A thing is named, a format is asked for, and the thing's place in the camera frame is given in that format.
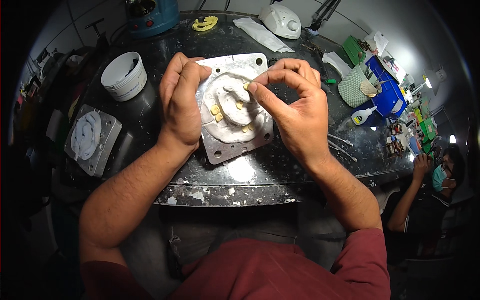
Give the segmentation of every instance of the red t-shirt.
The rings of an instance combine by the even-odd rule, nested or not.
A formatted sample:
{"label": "red t-shirt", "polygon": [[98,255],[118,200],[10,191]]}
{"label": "red t-shirt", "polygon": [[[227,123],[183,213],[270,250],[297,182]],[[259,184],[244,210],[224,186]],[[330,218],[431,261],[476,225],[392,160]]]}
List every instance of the red t-shirt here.
{"label": "red t-shirt", "polygon": [[[151,299],[125,266],[80,266],[91,299]],[[187,279],[169,299],[390,299],[384,234],[358,230],[346,240],[332,273],[297,245],[236,239],[186,265]]]}

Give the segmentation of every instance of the fingernail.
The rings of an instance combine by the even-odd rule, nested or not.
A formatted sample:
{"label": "fingernail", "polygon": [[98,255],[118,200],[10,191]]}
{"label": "fingernail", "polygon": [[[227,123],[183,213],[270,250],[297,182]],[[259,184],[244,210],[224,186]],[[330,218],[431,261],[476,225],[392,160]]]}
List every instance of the fingernail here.
{"label": "fingernail", "polygon": [[252,94],[255,94],[257,91],[257,84],[255,82],[252,82],[248,85],[248,91]]}

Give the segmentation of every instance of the sleeve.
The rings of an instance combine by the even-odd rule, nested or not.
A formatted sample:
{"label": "sleeve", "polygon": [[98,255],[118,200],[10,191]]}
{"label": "sleeve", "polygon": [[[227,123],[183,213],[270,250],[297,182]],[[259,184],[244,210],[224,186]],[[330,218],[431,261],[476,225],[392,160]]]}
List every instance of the sleeve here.
{"label": "sleeve", "polygon": [[421,202],[408,212],[404,233],[428,233],[440,229],[446,207],[436,199],[426,198]]}
{"label": "sleeve", "polygon": [[153,300],[130,270],[121,264],[90,261],[80,265],[80,274],[89,299]]}
{"label": "sleeve", "polygon": [[390,299],[384,233],[370,228],[350,234],[332,273],[349,282],[358,299]]}

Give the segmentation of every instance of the light bulb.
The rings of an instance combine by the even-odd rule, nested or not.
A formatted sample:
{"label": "light bulb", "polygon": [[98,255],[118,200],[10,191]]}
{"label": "light bulb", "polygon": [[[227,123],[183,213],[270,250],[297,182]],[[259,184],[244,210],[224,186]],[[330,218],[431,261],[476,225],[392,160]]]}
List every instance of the light bulb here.
{"label": "light bulb", "polygon": [[430,80],[428,80],[428,78],[425,78],[425,83],[427,84],[428,88],[432,88],[432,84],[430,83]]}

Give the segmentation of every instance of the glue bottle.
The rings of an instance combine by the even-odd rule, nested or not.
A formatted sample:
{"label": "glue bottle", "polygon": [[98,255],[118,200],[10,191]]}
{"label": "glue bottle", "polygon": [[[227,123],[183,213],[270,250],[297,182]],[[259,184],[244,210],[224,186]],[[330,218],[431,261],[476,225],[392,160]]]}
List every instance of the glue bottle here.
{"label": "glue bottle", "polygon": [[371,115],[373,113],[373,111],[376,110],[376,109],[377,109],[377,107],[374,106],[372,108],[368,108],[368,109],[365,109],[365,110],[358,110],[358,111],[354,112],[353,115],[352,115],[353,124],[361,125],[361,124],[365,123],[368,116]]}

